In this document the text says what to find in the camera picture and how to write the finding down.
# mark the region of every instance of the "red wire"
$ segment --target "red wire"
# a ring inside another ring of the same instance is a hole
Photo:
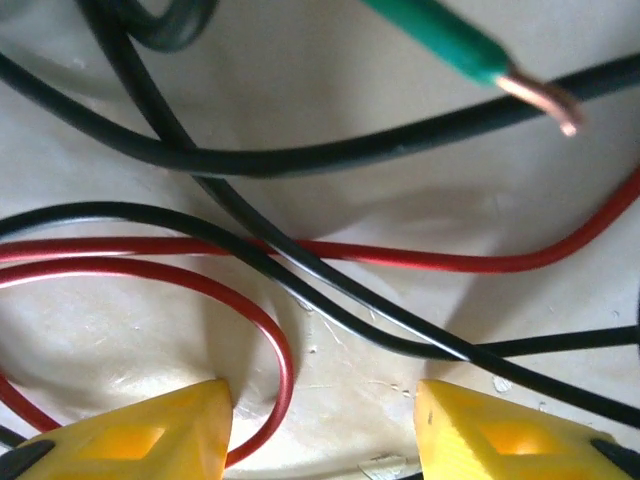
[[[563,260],[590,243],[640,196],[640,167],[580,228],[559,242],[531,253],[504,256],[453,255],[344,243],[298,240],[316,255],[394,267],[467,273],[515,273]],[[263,243],[253,240],[269,253]],[[228,252],[185,237],[73,238],[0,244],[0,262],[78,256],[115,255],[228,255]]]
[[[170,265],[125,258],[58,259],[7,267],[0,270],[0,288],[79,275],[134,276],[179,285],[214,298],[249,319],[269,340],[276,352],[280,367],[280,386],[269,418],[253,437],[229,452],[226,466],[235,465],[251,455],[275,433],[287,413],[293,395],[293,360],[284,333],[258,305],[203,275]],[[46,432],[60,426],[27,400],[2,375],[0,400],[40,431]]]

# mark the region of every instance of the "stripped wire end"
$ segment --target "stripped wire end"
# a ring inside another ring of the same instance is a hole
[[[568,137],[574,136],[583,124],[578,101],[555,85],[541,83],[513,66],[507,75],[498,77],[495,83],[505,92],[551,115]]]

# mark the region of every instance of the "green wire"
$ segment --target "green wire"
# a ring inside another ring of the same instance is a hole
[[[509,73],[504,49],[436,0],[363,0],[440,59],[484,84]]]

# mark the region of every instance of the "black cable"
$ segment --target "black cable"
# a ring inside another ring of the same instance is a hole
[[[125,155],[158,167],[209,177],[276,177],[353,168],[465,140],[541,115],[528,104],[503,97],[349,140],[284,150],[224,151],[168,145],[128,130],[51,88],[1,54],[0,79],[69,125]],[[581,100],[639,82],[640,54],[556,80]]]
[[[173,112],[166,104],[166,101],[157,90],[157,87],[126,35],[124,35],[123,32],[118,34],[119,25],[117,23],[109,23],[109,19],[112,18],[109,11],[101,11],[100,6],[90,0],[78,0],[78,4],[83,9],[83,13],[89,21],[94,35],[96,35],[101,47],[105,50],[105,54],[112,62],[116,72],[125,83],[125,87],[136,101],[141,112],[151,123],[151,126],[159,130],[158,133],[161,135],[163,131],[166,131],[168,141],[181,142],[182,145],[186,146],[193,145],[173,115]],[[156,117],[154,112],[161,114],[162,117]],[[172,128],[172,124],[177,125],[179,128]],[[267,219],[260,216],[229,185],[209,181],[205,186],[212,195],[215,196],[218,202],[227,208],[236,219],[246,226],[254,235],[273,246],[286,258],[297,263],[302,268],[307,269],[311,274],[342,293],[366,305],[371,310],[380,313],[416,335],[429,340],[449,354],[461,360],[469,361],[494,374],[508,378],[528,388],[537,390],[540,393],[547,394],[622,423],[640,427],[640,410],[527,370],[497,357],[490,352],[477,348],[435,325],[425,322],[420,317],[380,297],[363,285],[354,282],[349,277],[322,262],[310,252],[300,248]]]
[[[124,220],[168,228],[216,245],[276,281],[292,295],[314,307],[329,319],[339,322],[343,328],[356,335],[391,351],[398,351],[398,347],[426,349],[425,346],[420,346],[417,342],[393,337],[363,322],[306,284],[276,260],[264,254],[258,247],[214,224],[184,213],[126,202],[84,202],[57,205],[0,220],[0,240],[6,240],[18,233],[27,233],[45,226],[97,220]],[[510,363],[429,324],[419,317],[415,318],[418,319],[418,323],[411,327],[413,331],[461,360],[474,363],[491,373],[578,408],[640,428],[640,410],[634,407]]]
[[[218,0],[173,0],[156,17],[138,0],[112,1],[127,31],[138,42],[158,52],[177,52],[191,45],[203,32]]]
[[[26,442],[27,439],[24,438],[19,433],[10,430],[4,425],[0,425],[0,445],[7,449],[16,448],[23,442]]]

